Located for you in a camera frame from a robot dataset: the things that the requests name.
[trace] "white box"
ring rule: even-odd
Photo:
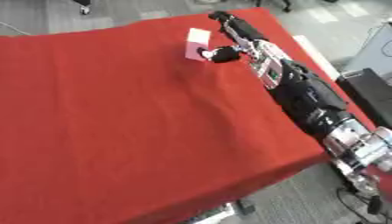
[[[186,40],[185,57],[190,60],[205,60],[198,53],[197,49],[203,47],[208,49],[211,32],[201,29],[191,28]]]

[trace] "red cloth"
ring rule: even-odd
[[[234,14],[324,75],[266,10]],[[173,223],[326,159],[245,60],[185,59],[190,27],[231,44],[207,15],[0,38],[0,223]]]

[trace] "chair wheel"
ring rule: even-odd
[[[286,7],[286,8],[283,9],[283,11],[289,13],[289,12],[291,12],[291,8],[290,7]]]
[[[80,7],[80,14],[83,16],[90,14],[90,11],[91,11],[90,7],[88,7],[88,6],[81,6]]]

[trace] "office chair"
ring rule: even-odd
[[[285,4],[285,7],[283,8],[284,12],[290,12],[291,11],[291,1],[290,0],[282,0]],[[336,3],[339,0],[324,0],[325,2],[328,3]],[[260,7],[262,5],[262,0],[255,0],[255,6]]]
[[[91,5],[91,0],[73,0],[77,4],[80,4],[80,14],[81,15],[87,15],[90,13],[90,5]]]

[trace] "floor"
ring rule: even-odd
[[[92,13],[79,14],[69,0],[1,0],[0,22],[32,35],[77,32],[126,25],[141,19],[163,18],[213,10],[248,8],[250,0],[201,4],[197,0],[93,0]],[[392,17],[390,0],[292,0],[293,12],[281,11],[279,0],[264,0],[293,35],[306,36],[318,50],[342,68],[361,49],[376,27]],[[0,24],[0,35],[18,35]],[[293,178],[248,196],[256,213],[224,220],[224,224],[351,224],[358,220],[336,199],[340,180],[327,164],[315,165]],[[354,203],[364,212],[365,207]]]

